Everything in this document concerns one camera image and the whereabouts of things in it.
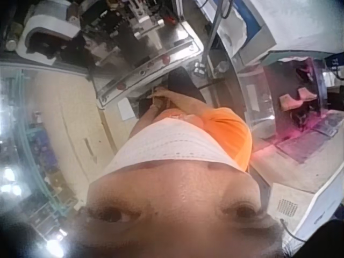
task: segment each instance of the speaker grille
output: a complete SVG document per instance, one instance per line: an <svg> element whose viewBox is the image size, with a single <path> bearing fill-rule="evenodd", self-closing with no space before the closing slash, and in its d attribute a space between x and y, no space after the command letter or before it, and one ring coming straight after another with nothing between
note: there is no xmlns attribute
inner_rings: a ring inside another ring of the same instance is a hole
<svg viewBox="0 0 344 258"><path fill-rule="evenodd" d="M286 199L281 199L278 202L277 210L288 217L293 217L297 208L298 205L296 203L293 203Z"/></svg>

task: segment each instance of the beige shoe part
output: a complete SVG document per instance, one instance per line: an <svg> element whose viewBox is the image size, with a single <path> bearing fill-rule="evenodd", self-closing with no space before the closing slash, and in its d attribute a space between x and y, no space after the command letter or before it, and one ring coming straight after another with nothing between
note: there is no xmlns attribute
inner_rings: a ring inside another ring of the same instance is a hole
<svg viewBox="0 0 344 258"><path fill-rule="evenodd" d="M306 87L298 89L300 99L303 101L313 101L317 99L318 95L311 93Z"/></svg>
<svg viewBox="0 0 344 258"><path fill-rule="evenodd" d="M281 102L282 111L297 109L303 104L303 101L297 101L296 99L293 99L289 94L285 94L279 97L279 101Z"/></svg>

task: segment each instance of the red button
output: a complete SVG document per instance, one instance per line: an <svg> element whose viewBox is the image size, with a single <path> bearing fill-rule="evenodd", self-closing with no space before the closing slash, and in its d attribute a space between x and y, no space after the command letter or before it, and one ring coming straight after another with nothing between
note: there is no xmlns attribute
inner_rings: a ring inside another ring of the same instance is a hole
<svg viewBox="0 0 344 258"><path fill-rule="evenodd" d="M127 88L127 86L124 83L118 83L116 88L118 90L125 90Z"/></svg>
<svg viewBox="0 0 344 258"><path fill-rule="evenodd" d="M162 59L162 63L166 66L166 65L169 65L170 62L171 62L171 57L169 55L163 55L161 57Z"/></svg>

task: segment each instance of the orange shirt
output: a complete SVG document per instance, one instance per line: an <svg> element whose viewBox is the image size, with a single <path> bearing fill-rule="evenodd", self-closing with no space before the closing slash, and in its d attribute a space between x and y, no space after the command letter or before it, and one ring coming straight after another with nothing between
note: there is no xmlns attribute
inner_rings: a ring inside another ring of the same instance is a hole
<svg viewBox="0 0 344 258"><path fill-rule="evenodd" d="M252 151L252 136L246 123L231 109L221 107L212 109L200 117L187 115L179 109L163 111L154 121L164 118L187 121L207 132L225 152L245 171Z"/></svg>

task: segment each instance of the white paper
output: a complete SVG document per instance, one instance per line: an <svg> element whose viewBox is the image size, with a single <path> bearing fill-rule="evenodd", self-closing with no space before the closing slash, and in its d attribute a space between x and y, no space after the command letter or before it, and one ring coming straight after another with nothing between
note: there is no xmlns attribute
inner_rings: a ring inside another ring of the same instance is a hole
<svg viewBox="0 0 344 258"><path fill-rule="evenodd" d="M119 101L117 103L117 106L123 121L135 117L135 113L131 108L128 98L124 98L121 101Z"/></svg>

